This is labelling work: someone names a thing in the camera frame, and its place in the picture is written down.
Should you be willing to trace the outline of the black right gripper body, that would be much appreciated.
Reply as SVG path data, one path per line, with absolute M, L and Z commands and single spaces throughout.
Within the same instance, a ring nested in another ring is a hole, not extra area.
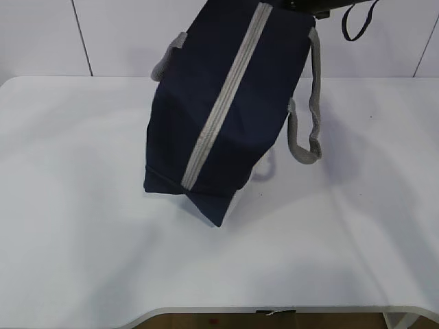
M 281 5 L 291 11 L 311 14 L 315 18 L 328 18 L 330 11 L 356 4 L 351 0 L 284 0 Z

